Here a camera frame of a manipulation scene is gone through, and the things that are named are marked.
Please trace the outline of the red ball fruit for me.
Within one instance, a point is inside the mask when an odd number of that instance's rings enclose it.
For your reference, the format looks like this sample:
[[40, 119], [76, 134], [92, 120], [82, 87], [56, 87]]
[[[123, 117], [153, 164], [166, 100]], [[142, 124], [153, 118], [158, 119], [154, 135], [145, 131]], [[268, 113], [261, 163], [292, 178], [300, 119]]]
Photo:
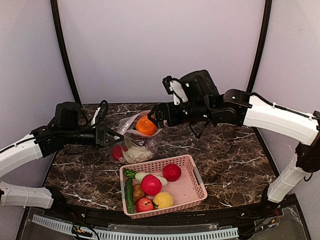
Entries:
[[115, 161], [121, 162], [124, 160], [124, 152], [126, 151], [127, 148], [125, 146], [116, 145], [112, 149], [111, 156]]

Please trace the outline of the pale green cabbage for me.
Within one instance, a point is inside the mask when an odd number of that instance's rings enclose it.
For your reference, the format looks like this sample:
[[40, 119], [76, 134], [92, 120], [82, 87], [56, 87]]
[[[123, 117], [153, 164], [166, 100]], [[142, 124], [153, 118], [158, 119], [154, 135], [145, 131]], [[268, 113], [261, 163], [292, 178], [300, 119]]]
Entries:
[[153, 153], [144, 146], [132, 146], [123, 153], [124, 161], [127, 164], [137, 164], [150, 160]]

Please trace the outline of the orange fruit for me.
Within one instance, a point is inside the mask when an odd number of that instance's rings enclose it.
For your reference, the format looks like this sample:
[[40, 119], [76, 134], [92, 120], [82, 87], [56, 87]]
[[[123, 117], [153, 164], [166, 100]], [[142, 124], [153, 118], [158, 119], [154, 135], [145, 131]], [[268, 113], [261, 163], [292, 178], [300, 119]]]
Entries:
[[136, 125], [135, 128], [138, 132], [141, 134], [147, 135], [147, 136], [152, 136], [157, 132], [157, 127], [156, 125], [148, 119], [148, 116], [145, 115], [141, 117]]

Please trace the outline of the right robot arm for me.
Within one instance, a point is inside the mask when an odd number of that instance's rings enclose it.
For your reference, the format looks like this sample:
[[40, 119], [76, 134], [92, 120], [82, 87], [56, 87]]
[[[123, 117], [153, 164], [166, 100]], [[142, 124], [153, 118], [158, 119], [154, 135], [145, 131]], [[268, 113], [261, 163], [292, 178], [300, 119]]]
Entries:
[[266, 202], [280, 203], [308, 174], [320, 169], [320, 113], [304, 113], [275, 102], [256, 92], [230, 89], [220, 94], [209, 72], [191, 72], [180, 79], [162, 80], [172, 102], [155, 105], [148, 119], [158, 128], [204, 122], [261, 128], [299, 143], [291, 162], [266, 190]]

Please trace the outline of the clear zip top bag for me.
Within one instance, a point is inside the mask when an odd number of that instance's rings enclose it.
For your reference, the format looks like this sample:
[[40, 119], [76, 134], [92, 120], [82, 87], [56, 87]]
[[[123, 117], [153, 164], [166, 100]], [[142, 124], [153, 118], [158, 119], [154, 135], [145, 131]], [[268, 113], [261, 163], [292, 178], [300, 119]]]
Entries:
[[139, 112], [120, 120], [117, 133], [124, 140], [115, 143], [111, 149], [110, 160], [123, 165], [137, 164], [151, 160], [162, 141], [162, 129], [150, 123], [150, 134], [145, 134], [137, 126], [146, 126], [149, 111]]

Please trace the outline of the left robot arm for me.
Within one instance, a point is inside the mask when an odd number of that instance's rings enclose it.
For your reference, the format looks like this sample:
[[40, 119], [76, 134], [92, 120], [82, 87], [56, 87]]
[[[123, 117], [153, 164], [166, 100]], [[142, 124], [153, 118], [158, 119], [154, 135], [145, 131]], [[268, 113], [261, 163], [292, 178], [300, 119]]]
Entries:
[[[122, 134], [102, 123], [108, 109], [108, 102], [103, 100], [92, 119], [88, 120], [79, 103], [59, 103], [55, 109], [55, 116], [47, 125], [32, 130], [22, 139], [1, 149], [0, 175], [4, 176], [29, 162], [46, 158], [67, 145], [103, 148], [123, 141]], [[0, 183], [2, 207], [51, 209], [65, 203], [66, 198], [53, 186], [35, 188], [4, 181]]]

